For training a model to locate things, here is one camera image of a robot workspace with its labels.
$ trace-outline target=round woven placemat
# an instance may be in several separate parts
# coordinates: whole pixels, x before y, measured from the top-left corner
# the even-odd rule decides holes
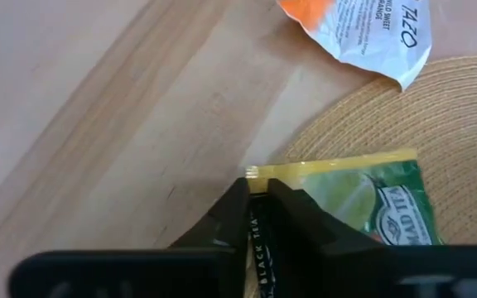
[[[404,93],[377,79],[322,113],[284,152],[312,161],[415,147],[446,243],[477,243],[477,57],[425,67]]]

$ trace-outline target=wooden surface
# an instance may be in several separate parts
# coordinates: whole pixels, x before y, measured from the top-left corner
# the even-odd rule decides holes
[[[477,54],[477,2],[431,9],[432,59]],[[0,297],[34,252],[165,247],[373,77],[273,0],[0,0]]]

